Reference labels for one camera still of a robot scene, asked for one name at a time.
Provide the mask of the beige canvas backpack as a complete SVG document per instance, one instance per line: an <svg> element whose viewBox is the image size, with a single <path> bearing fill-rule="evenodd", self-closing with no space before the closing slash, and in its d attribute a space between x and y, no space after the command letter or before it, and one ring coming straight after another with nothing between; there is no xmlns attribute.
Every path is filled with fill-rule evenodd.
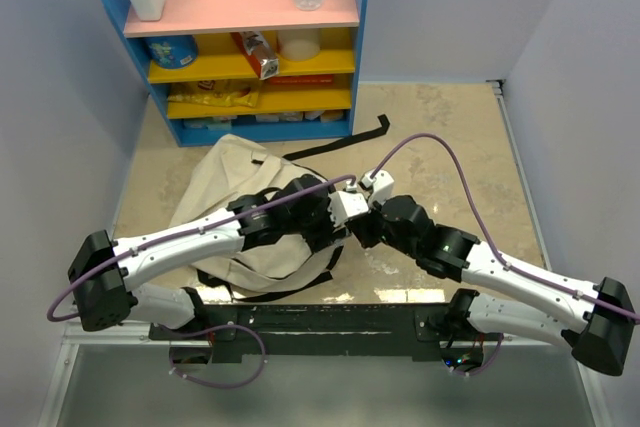
<svg viewBox="0 0 640 427"><path fill-rule="evenodd" d="M388 118L380 115L378 120L376 129L283 157L242 137L224 135L194 168L170 225L198 220L243 196L271 200L324 182L321 174L297 161L386 135ZM346 236L346 230L329 223L313 224L308 233L285 235L273 245L230 258L207 258L193 270L208 287L245 290L255 294L248 302L271 302L332 280Z"/></svg>

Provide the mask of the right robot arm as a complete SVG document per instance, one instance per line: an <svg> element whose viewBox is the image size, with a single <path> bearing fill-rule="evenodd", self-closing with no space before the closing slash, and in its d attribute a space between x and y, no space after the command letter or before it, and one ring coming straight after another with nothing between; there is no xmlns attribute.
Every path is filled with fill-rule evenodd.
<svg viewBox="0 0 640 427"><path fill-rule="evenodd" d="M355 205L347 225L362 247L384 244L433 277L469 284L445 316L452 337L515 334L566 347L601 374L622 374L639 316L620 281L581 281L504 255L468 232L434 223L408 195L379 202L358 194Z"/></svg>

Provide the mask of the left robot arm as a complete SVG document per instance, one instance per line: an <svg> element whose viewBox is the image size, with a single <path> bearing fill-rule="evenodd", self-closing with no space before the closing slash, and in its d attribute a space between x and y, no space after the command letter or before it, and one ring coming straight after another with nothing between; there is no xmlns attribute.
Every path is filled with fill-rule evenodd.
<svg viewBox="0 0 640 427"><path fill-rule="evenodd" d="M207 327L197 293L152 285L155 278L207 258L233 257L271 246L289 235L326 247L343 229L333 207L340 191L304 175L284 188L242 195L225 207L163 231L113 240L106 231L88 235L68 270L77 316L87 332L126 320L159 323L185 339Z"/></svg>

